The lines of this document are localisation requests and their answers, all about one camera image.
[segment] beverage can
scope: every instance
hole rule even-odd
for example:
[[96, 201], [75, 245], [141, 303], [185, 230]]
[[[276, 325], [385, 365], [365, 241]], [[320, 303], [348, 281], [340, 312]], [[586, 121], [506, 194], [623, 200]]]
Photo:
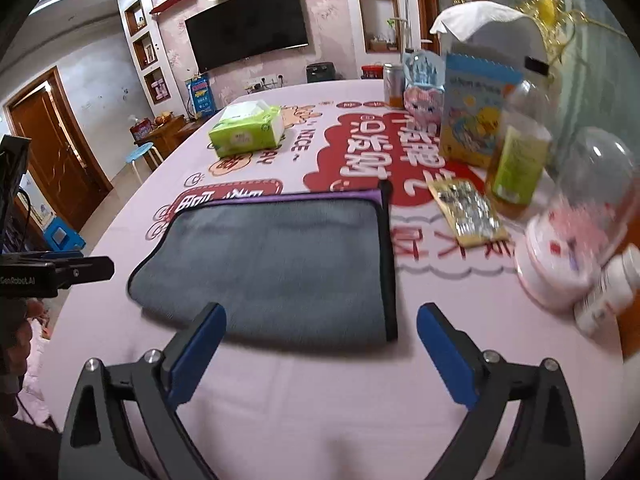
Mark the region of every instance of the beverage can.
[[385, 63], [382, 79], [385, 85], [385, 103], [390, 108], [404, 108], [404, 70], [402, 65]]

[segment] pink wallpaper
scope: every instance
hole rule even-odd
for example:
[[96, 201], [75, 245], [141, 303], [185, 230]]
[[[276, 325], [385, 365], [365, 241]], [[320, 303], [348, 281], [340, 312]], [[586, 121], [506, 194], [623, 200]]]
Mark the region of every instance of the pink wallpaper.
[[[305, 67], [313, 62], [332, 61], [344, 78], [357, 78], [347, 0], [303, 0], [305, 4], [309, 46], [268, 52], [209, 72], [219, 107], [245, 94], [247, 79], [282, 74], [285, 85], [306, 82]], [[183, 99], [188, 96], [183, 82], [198, 71], [184, 20], [212, 5], [209, 0], [184, 0], [158, 17], [169, 64]]]

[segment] gray towel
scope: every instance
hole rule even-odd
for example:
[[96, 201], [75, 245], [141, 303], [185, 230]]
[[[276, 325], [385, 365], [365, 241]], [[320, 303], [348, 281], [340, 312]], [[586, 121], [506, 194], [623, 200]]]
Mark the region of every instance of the gray towel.
[[258, 346], [382, 345], [397, 338], [382, 209], [370, 200], [328, 199], [184, 210], [132, 273], [129, 294], [178, 326], [215, 301], [226, 309], [227, 335]]

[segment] picture frame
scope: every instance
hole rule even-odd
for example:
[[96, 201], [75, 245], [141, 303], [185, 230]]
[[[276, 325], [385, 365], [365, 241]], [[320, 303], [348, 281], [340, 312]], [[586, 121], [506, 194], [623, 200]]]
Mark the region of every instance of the picture frame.
[[151, 64], [156, 60], [156, 51], [152, 43], [145, 45], [146, 63]]

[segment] white pill bottle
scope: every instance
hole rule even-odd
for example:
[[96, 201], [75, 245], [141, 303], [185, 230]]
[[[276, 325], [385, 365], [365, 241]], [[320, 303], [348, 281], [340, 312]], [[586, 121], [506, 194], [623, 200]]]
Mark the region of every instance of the white pill bottle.
[[640, 251], [629, 244], [614, 256], [591, 291], [574, 304], [575, 323], [585, 336], [593, 336], [609, 316], [618, 316], [634, 301], [640, 288]]

